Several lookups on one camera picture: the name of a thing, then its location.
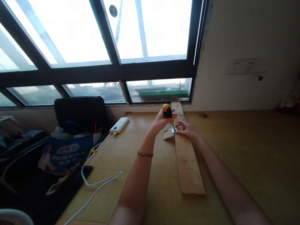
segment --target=window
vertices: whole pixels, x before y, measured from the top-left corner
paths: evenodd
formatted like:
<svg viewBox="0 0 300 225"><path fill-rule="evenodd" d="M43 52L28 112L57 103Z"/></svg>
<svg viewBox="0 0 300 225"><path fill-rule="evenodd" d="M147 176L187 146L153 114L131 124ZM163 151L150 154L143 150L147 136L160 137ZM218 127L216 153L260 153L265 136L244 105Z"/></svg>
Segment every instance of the window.
<svg viewBox="0 0 300 225"><path fill-rule="evenodd" d="M190 103L208 0L0 0L0 107Z"/></svg>
<svg viewBox="0 0 300 225"><path fill-rule="evenodd" d="M16 107L16 105L0 92L0 107Z"/></svg>
<svg viewBox="0 0 300 225"><path fill-rule="evenodd" d="M192 0L104 4L122 63L187 59Z"/></svg>
<svg viewBox="0 0 300 225"><path fill-rule="evenodd" d="M105 103L125 103L119 82L67 84L64 87L70 96L101 96Z"/></svg>
<svg viewBox="0 0 300 225"><path fill-rule="evenodd" d="M10 91L19 97L26 106L53 105L61 95L53 85L14 87Z"/></svg>
<svg viewBox="0 0 300 225"><path fill-rule="evenodd" d="M5 1L53 68L111 63L89 1Z"/></svg>
<svg viewBox="0 0 300 225"><path fill-rule="evenodd" d="M0 23L0 73L36 69L25 52Z"/></svg>
<svg viewBox="0 0 300 225"><path fill-rule="evenodd" d="M133 103L188 101L191 78L128 81L127 87Z"/></svg>

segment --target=black window frame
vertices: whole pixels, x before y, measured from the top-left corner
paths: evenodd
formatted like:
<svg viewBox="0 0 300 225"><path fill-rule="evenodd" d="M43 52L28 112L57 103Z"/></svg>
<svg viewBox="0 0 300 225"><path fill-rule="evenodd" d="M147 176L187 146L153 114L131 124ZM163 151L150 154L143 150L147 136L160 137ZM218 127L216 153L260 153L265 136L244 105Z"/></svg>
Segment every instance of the black window frame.
<svg viewBox="0 0 300 225"><path fill-rule="evenodd" d="M27 32L22 29L22 26L18 22L18 19L13 16L13 14L10 12L10 9L6 7L6 4L0 0L0 23L10 33L12 38L17 42L17 44L22 48L25 54L30 58L30 60L38 69L33 71L0 73L0 92L20 108L51 107L52 105L26 106L19 99L19 96L13 94L8 88L54 85L58 92L62 95L62 97L66 98L70 97L70 95L63 87L64 84L104 83L121 81L124 86L123 94L126 103L105 103L106 105L161 104L161 102L132 103L126 81L192 78L189 101L183 101L183 103L191 103L209 0L192 1L187 59L157 62L137 62L128 64L121 63L121 59L117 50L117 45L110 27L103 0L89 1L112 64L51 68L50 64L46 59L44 59L42 53L35 46L30 36L27 35ZM140 0L135 1L137 10L139 10ZM141 26L141 24L139 24L139 28L140 35L144 35L143 26ZM145 46L143 47L143 55L145 57Z"/></svg>

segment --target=bracelet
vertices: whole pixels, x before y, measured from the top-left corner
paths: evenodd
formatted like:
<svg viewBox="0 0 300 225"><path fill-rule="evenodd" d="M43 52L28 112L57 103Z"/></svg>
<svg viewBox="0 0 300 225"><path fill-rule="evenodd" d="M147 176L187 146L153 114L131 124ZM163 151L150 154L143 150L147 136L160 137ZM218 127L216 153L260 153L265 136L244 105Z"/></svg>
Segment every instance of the bracelet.
<svg viewBox="0 0 300 225"><path fill-rule="evenodd" d="M137 154L140 156L144 156L144 157L153 157L154 156L154 154L143 154L140 151L137 151Z"/></svg>

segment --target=glass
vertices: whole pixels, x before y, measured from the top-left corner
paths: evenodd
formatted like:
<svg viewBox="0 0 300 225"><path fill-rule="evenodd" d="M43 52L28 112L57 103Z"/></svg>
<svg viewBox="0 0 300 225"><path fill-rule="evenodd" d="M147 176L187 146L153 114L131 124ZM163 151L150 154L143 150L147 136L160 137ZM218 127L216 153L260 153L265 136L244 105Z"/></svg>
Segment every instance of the glass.
<svg viewBox="0 0 300 225"><path fill-rule="evenodd" d="M125 103L119 82L66 84L64 87L72 97L101 96L105 103Z"/></svg>
<svg viewBox="0 0 300 225"><path fill-rule="evenodd" d="M0 73L27 70L37 68L0 23Z"/></svg>
<svg viewBox="0 0 300 225"><path fill-rule="evenodd" d="M0 107L16 107L16 105L0 92Z"/></svg>
<svg viewBox="0 0 300 225"><path fill-rule="evenodd" d="M54 105L54 101L62 98L53 85L12 87L9 89L27 106Z"/></svg>
<svg viewBox="0 0 300 225"><path fill-rule="evenodd" d="M147 53L187 58L192 0L141 0Z"/></svg>
<svg viewBox="0 0 300 225"><path fill-rule="evenodd" d="M89 1L5 2L53 68L111 64Z"/></svg>
<svg viewBox="0 0 300 225"><path fill-rule="evenodd" d="M143 58L135 1L104 0L104 5L121 62L126 62L123 59ZM111 5L116 7L117 17L110 14L109 8Z"/></svg>
<svg viewBox="0 0 300 225"><path fill-rule="evenodd" d="M127 81L126 83L133 103L188 101L192 78Z"/></svg>
<svg viewBox="0 0 300 225"><path fill-rule="evenodd" d="M104 5L122 63L187 58L192 0L104 0Z"/></svg>

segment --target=wooden desk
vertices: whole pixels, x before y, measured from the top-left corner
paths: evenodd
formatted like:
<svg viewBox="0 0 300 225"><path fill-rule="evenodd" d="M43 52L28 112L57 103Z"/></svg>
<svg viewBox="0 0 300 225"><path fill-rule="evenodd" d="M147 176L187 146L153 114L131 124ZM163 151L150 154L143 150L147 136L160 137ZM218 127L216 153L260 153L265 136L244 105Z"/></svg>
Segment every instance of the wooden desk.
<svg viewBox="0 0 300 225"><path fill-rule="evenodd" d="M273 111L185 112L186 121L206 139L276 224L300 220L300 118ZM128 114L129 123L90 161L95 183L123 174L104 186L75 221L107 223L156 113ZM206 195L182 195L174 137L156 137L143 224L233 224L201 154L195 148ZM83 185L61 220L68 220L98 186Z"/></svg>

